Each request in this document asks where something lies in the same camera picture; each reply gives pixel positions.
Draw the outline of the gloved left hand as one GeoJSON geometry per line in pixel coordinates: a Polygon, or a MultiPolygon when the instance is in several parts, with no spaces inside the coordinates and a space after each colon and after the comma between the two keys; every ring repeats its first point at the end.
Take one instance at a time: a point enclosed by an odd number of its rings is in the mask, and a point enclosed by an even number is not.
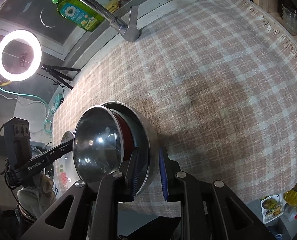
{"type": "Polygon", "coordinates": [[[43,173],[33,176],[33,185],[17,192],[21,206],[35,218],[40,218],[56,201],[54,182],[43,173]]]}

